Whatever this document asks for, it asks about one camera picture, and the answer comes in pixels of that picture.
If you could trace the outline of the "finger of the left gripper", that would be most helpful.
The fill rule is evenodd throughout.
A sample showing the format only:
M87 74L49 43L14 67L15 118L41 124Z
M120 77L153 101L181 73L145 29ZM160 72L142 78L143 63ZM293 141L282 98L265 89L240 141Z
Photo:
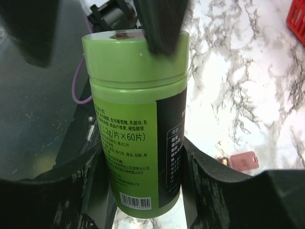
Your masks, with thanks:
M58 9L57 0L0 2L0 23L29 64L50 64Z

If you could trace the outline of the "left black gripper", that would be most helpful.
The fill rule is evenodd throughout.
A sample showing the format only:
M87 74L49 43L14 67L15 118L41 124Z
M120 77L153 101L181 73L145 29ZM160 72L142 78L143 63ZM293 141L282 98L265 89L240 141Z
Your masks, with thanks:
M135 9L127 0L108 0L91 5L86 22L89 32L96 33L136 29L139 18L149 50L173 55L188 4L189 0L137 0Z

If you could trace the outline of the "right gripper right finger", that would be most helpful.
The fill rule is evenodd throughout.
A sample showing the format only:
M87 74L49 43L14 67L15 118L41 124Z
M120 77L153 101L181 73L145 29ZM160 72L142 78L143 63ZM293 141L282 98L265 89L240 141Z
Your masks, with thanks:
M183 204L190 229L302 229L305 172L250 176L183 143Z

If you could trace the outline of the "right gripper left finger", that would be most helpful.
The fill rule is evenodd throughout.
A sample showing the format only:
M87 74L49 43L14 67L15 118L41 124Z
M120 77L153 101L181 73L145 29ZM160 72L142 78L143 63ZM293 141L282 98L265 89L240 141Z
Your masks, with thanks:
M33 179L0 181L2 229L95 229L82 213L97 143L86 153Z

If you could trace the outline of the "brown weekly pill organizer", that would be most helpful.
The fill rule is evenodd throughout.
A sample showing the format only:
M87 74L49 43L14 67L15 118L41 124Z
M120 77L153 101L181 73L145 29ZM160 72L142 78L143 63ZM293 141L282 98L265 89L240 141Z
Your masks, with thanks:
M230 157L219 157L216 160L239 172L259 168L258 158L253 151L231 155Z

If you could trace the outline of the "green bottle cap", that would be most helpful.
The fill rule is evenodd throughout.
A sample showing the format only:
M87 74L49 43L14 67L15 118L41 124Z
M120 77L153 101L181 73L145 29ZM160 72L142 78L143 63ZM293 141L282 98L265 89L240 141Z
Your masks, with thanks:
M82 38L92 83L111 88L150 88L186 76L189 33L181 31L173 56L153 54L140 29L92 33Z

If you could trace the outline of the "green pill bottle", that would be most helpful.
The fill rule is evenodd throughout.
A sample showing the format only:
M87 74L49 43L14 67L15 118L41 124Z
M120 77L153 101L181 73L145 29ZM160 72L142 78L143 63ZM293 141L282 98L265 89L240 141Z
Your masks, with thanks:
M109 94L93 102L115 203L141 219L168 212L181 185L186 79L100 92Z

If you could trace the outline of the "red plastic shopping basket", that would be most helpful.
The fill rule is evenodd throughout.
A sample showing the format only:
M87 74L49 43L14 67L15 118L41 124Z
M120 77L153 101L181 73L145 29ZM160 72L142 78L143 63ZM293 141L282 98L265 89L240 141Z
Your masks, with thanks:
M296 38L305 45L305 0L293 0L286 24Z

